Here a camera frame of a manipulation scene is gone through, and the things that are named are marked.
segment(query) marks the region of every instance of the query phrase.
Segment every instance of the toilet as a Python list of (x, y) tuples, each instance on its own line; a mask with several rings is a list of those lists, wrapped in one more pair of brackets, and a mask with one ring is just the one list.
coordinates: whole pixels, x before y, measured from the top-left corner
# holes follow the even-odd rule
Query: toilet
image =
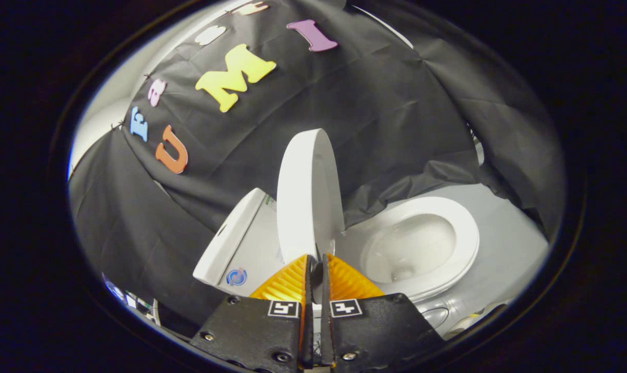
[[(283, 265), (304, 254), (320, 261), (330, 253), (384, 294), (404, 293), (415, 303), (458, 282), (478, 248), (472, 215), (442, 197), (400, 201), (346, 229), (334, 151), (326, 132), (318, 129), (289, 142), (276, 201), (260, 189), (242, 198), (193, 276), (227, 293), (249, 296)], [(315, 306), (316, 316), (320, 305)]]
[(413, 198), (345, 228), (339, 177), (324, 130), (301, 132), (283, 155), (277, 184), (276, 226), (283, 260), (307, 253), (335, 255), (385, 294), (412, 302), (458, 282), (479, 249), (479, 230), (459, 203)]

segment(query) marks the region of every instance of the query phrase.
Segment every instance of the yellow letter m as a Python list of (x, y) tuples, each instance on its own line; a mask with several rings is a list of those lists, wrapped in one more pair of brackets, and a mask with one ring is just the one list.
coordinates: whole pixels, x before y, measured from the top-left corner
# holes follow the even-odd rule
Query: yellow letter m
[(274, 70), (276, 63), (264, 61), (247, 50), (246, 44), (240, 44), (226, 53), (228, 71), (208, 71), (196, 82), (197, 90), (206, 90), (219, 102), (219, 110), (226, 113), (238, 100), (237, 94), (224, 91), (247, 91), (247, 83), (242, 73), (247, 74), (250, 83), (256, 83)]

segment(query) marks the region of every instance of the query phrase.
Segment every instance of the black fabric backdrop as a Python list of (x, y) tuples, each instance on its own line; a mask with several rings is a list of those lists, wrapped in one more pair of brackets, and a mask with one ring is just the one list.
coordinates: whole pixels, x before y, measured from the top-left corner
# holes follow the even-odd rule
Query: black fabric backdrop
[[(129, 133), (128, 111), (125, 125), (77, 165), (72, 213), (96, 271), (204, 322), (223, 296), (191, 275), (205, 247), (251, 189), (276, 197), (288, 142), (315, 128), (332, 140), (347, 226), (396, 200), (483, 182), (555, 236), (565, 199), (562, 151), (545, 109), (500, 57), (407, 2), (265, 3), (262, 12), (213, 21), (227, 28), (217, 40), (202, 47), (194, 33), (152, 71), (130, 107), (148, 123), (147, 142)], [(304, 19), (339, 47), (310, 52), (286, 28)], [(238, 102), (221, 113), (194, 85), (206, 71), (226, 71), (224, 55), (240, 44), (277, 67), (247, 92), (234, 92)], [(147, 94), (157, 78), (167, 87), (153, 108)], [(154, 156), (167, 125), (189, 154), (178, 175)], [(469, 126), (484, 145), (481, 168)]]

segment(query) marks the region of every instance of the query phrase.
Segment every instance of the toilet lid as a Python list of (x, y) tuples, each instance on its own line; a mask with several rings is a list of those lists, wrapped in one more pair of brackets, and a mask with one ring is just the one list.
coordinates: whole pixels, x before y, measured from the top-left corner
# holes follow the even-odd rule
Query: toilet lid
[(345, 225), (337, 163), (324, 130), (300, 132), (289, 142), (276, 195), (283, 260), (333, 253), (333, 238)]
[[(470, 269), (479, 250), (479, 229), (470, 212), (460, 203), (442, 197), (415, 198), (390, 210), (382, 211), (375, 217), (351, 227), (347, 235), (369, 235), (382, 226), (394, 224), (421, 214), (432, 214), (444, 218), (451, 224), (456, 234), (455, 246), (451, 256), (436, 269), (401, 281), (375, 283), (386, 294), (404, 293), (416, 302), (441, 293), (458, 282)], [(344, 258), (345, 249), (337, 247), (337, 256)]]

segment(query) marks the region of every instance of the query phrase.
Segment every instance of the letter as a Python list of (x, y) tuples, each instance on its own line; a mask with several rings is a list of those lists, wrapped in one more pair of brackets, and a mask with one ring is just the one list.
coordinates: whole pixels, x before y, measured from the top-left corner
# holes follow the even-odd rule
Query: letter
[(129, 119), (129, 133), (143, 137), (143, 142), (148, 141), (148, 123), (141, 123), (143, 116), (138, 113), (138, 106), (134, 106), (132, 116)]
[(240, 44), (226, 53), (228, 71), (208, 71), (196, 82), (197, 90), (206, 90), (219, 102), (219, 110), (226, 113), (238, 100), (237, 94), (224, 91), (247, 91), (247, 83), (242, 73), (247, 74), (250, 83), (256, 83), (274, 70), (276, 63), (264, 61), (247, 50), (246, 44)]
[(159, 104), (159, 99), (162, 97), (162, 94), (166, 90), (166, 82), (161, 79), (155, 80), (150, 86), (150, 90), (148, 91), (148, 99), (150, 100), (150, 105), (154, 108)]
[(257, 2), (257, 3), (253, 3), (253, 4), (247, 4), (243, 7), (240, 7), (236, 10), (233, 10), (233, 13), (239, 13), (241, 15), (250, 15), (250, 14), (254, 14), (256, 12), (260, 12), (262, 10), (268, 9), (270, 6), (269, 5), (263, 5), (262, 7), (258, 7), (257, 5), (262, 4), (263, 2)]
[(210, 26), (206, 28), (205, 31), (196, 36), (193, 41), (197, 42), (200, 45), (208, 45), (225, 32), (226, 27), (224, 26)]
[(166, 167), (174, 173), (183, 172), (185, 166), (187, 165), (187, 161), (189, 160), (187, 148), (185, 148), (184, 144), (173, 133), (170, 125), (167, 125), (164, 129), (162, 139), (164, 139), (164, 141), (171, 142), (171, 145), (176, 148), (178, 151), (178, 159), (173, 159), (170, 155), (168, 155), (168, 153), (166, 153), (163, 142), (160, 142), (157, 146), (157, 152), (154, 154), (155, 158), (162, 161), (162, 163), (164, 163), (164, 165), (166, 165)]
[(311, 50), (311, 52), (322, 52), (323, 50), (332, 49), (339, 45), (337, 42), (329, 40), (323, 35), (316, 27), (316, 22), (313, 19), (289, 23), (286, 25), (286, 28), (297, 30), (300, 35), (304, 36), (309, 42), (309, 50)]

